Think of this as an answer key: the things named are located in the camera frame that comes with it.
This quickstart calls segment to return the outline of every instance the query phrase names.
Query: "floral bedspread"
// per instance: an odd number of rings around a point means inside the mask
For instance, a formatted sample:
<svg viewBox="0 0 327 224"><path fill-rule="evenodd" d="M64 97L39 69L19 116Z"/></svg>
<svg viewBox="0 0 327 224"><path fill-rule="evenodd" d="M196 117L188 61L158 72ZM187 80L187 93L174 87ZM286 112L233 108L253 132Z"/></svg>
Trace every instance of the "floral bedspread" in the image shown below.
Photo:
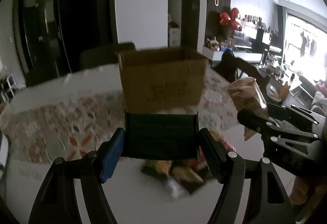
<svg viewBox="0 0 327 224"><path fill-rule="evenodd" d="M236 108L225 87L228 82L212 69L207 69L205 89L198 105L159 113L195 114L199 126L216 132L238 124ZM74 160L110 139L124 125L122 91L67 98L13 115L4 133L10 138L13 159L36 164L51 164L55 158Z"/></svg>

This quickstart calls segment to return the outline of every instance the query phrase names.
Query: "white drawer unit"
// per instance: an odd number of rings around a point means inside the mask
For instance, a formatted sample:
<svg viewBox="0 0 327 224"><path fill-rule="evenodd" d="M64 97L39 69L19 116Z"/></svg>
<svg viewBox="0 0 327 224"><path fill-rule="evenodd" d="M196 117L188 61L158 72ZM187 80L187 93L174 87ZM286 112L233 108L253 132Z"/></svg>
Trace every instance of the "white drawer unit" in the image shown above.
<svg viewBox="0 0 327 224"><path fill-rule="evenodd" d="M169 46L179 47L180 46L180 29L171 28L169 31Z"/></svg>

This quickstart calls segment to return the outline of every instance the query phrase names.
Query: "red balloon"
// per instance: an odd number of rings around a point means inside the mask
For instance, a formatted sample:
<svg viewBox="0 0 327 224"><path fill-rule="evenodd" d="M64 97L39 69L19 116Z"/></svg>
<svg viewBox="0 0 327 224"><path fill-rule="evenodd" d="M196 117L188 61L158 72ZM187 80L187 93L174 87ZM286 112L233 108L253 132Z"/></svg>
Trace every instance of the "red balloon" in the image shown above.
<svg viewBox="0 0 327 224"><path fill-rule="evenodd" d="M239 14L238 9L237 9L237 8L233 8L233 9L231 10L231 19L232 19L232 20L235 20L235 19L237 18L238 14Z"/></svg>
<svg viewBox="0 0 327 224"><path fill-rule="evenodd" d="M237 31L242 31L242 26L236 20L231 20L230 24L233 27L233 29L235 29Z"/></svg>
<svg viewBox="0 0 327 224"><path fill-rule="evenodd" d="M226 12L223 12L220 14L220 23L223 26L227 26L228 23L230 22L231 18L229 17L229 15Z"/></svg>

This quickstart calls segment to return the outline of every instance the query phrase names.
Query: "door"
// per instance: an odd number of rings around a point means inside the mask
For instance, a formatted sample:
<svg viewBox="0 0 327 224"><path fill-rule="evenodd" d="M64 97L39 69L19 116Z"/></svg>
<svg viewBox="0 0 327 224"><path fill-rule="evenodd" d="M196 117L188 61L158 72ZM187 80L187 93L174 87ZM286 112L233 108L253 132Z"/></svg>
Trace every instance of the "door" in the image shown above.
<svg viewBox="0 0 327 224"><path fill-rule="evenodd" d="M60 32L72 72L80 54L117 42L114 0L58 0Z"/></svg>
<svg viewBox="0 0 327 224"><path fill-rule="evenodd" d="M57 33L56 0L19 0L19 26L27 86L69 72Z"/></svg>
<svg viewBox="0 0 327 224"><path fill-rule="evenodd" d="M197 49L200 0L182 0L181 46Z"/></svg>

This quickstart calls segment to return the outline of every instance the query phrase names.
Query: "black chair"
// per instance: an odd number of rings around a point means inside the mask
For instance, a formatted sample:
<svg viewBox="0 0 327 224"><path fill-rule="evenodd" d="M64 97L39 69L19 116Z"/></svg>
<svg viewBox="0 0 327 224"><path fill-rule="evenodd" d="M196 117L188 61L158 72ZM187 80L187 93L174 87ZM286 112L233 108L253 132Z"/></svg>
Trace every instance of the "black chair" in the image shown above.
<svg viewBox="0 0 327 224"><path fill-rule="evenodd" d="M61 59L44 63L32 69L25 75L25 83L27 87L32 87L55 78L59 78L67 74Z"/></svg>
<svg viewBox="0 0 327 224"><path fill-rule="evenodd" d="M241 58L235 57L231 50L226 50L221 57L221 62L212 69L230 83L241 78L244 72L248 76L256 79L261 90L265 90L265 87L270 81L269 75L262 77L254 65L251 65Z"/></svg>
<svg viewBox="0 0 327 224"><path fill-rule="evenodd" d="M80 69L91 69L100 65L118 63L117 53L121 50L135 50L133 42L107 44L85 50L80 54Z"/></svg>

